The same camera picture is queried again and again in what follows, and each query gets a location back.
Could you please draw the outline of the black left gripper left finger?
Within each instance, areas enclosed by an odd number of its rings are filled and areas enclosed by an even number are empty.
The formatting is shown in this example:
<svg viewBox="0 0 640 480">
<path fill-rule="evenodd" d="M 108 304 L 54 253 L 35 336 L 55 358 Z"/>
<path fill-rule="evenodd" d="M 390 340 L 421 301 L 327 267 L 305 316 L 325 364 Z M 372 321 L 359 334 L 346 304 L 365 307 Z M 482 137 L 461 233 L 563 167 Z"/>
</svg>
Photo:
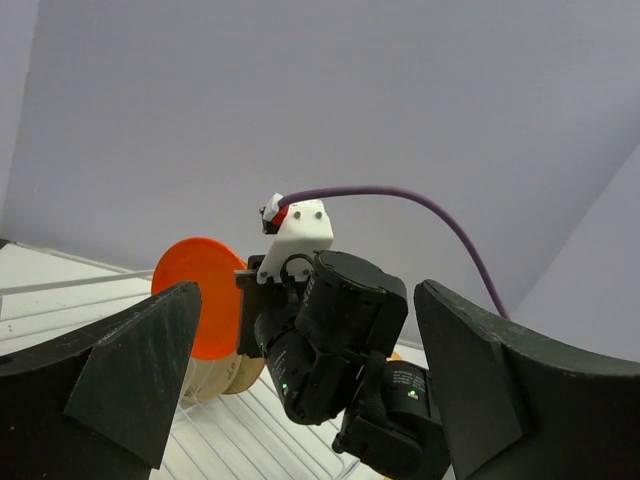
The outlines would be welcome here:
<svg viewBox="0 0 640 480">
<path fill-rule="evenodd" d="M 201 311 L 182 282 L 1 357 L 4 479 L 147 479 L 160 467 Z"/>
</svg>

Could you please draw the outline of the orange round plate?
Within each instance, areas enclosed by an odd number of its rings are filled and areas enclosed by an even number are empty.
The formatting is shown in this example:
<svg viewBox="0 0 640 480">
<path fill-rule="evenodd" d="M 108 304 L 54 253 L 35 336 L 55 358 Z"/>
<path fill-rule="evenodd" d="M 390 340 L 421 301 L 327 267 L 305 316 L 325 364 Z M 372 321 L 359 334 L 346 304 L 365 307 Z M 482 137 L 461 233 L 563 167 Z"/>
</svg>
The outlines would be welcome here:
<svg viewBox="0 0 640 480">
<path fill-rule="evenodd" d="M 213 361 L 236 352 L 241 292 L 235 273 L 245 268 L 231 248 L 206 237 L 181 240 L 158 261 L 151 280 L 153 295 L 184 281 L 199 287 L 201 313 L 193 357 Z"/>
</svg>

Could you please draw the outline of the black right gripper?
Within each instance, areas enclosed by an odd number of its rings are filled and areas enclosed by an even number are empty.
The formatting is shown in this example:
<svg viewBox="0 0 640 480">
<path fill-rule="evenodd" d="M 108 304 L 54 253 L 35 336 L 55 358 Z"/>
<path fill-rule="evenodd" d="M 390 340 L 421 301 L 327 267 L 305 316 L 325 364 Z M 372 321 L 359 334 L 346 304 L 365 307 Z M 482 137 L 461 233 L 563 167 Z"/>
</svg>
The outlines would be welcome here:
<svg viewBox="0 0 640 480">
<path fill-rule="evenodd" d="M 369 357 L 389 356 L 408 315 L 404 282 L 349 253 L 286 258 L 263 280 L 253 256 L 235 274 L 241 292 L 237 351 L 264 360 L 286 416 L 335 418 L 352 402 Z"/>
</svg>

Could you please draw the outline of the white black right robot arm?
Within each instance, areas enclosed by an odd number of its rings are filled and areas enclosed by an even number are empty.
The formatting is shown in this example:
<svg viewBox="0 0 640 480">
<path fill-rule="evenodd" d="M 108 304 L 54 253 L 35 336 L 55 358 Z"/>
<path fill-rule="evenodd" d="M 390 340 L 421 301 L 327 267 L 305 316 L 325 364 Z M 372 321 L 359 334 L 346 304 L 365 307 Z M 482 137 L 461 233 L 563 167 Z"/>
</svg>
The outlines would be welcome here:
<svg viewBox="0 0 640 480">
<path fill-rule="evenodd" d="M 262 359 L 288 419 L 342 421 L 332 448 L 391 479 L 450 466 L 429 372 L 392 353 L 408 314 L 397 277 L 354 255 L 292 254 L 273 272 L 253 255 L 235 275 L 237 348 Z"/>
</svg>

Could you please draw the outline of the beige bird oval plate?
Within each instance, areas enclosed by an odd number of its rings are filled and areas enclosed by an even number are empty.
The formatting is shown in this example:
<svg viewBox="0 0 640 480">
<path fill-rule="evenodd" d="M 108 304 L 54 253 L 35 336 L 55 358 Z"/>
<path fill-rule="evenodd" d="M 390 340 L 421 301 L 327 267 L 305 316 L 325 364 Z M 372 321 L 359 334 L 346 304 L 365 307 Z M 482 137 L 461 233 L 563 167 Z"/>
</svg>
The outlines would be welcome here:
<svg viewBox="0 0 640 480">
<path fill-rule="evenodd" d="M 235 395 L 249 390 L 259 379 L 264 367 L 265 361 L 262 357 L 252 358 L 241 355 L 236 375 L 223 395 Z"/>
</svg>

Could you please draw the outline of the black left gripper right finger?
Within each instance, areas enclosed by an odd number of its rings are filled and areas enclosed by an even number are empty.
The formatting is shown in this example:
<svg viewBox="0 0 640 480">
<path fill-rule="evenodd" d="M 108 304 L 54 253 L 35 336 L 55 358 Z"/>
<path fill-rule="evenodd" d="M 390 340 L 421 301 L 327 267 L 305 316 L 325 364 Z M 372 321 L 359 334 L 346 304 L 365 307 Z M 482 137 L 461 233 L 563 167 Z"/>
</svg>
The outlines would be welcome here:
<svg viewBox="0 0 640 480">
<path fill-rule="evenodd" d="M 459 479 L 635 479 L 639 365 L 493 314 L 433 280 L 414 305 Z"/>
</svg>

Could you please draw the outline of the small beige patterned plate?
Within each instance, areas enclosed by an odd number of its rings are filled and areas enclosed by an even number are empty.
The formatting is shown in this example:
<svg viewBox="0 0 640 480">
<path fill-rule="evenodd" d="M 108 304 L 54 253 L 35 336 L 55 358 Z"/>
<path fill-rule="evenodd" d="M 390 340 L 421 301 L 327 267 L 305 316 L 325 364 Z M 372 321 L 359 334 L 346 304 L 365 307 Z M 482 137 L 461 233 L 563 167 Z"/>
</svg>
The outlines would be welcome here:
<svg viewBox="0 0 640 480">
<path fill-rule="evenodd" d="M 224 393 L 237 375 L 240 356 L 232 353 L 218 360 L 190 358 L 181 388 L 186 402 L 209 402 Z"/>
</svg>

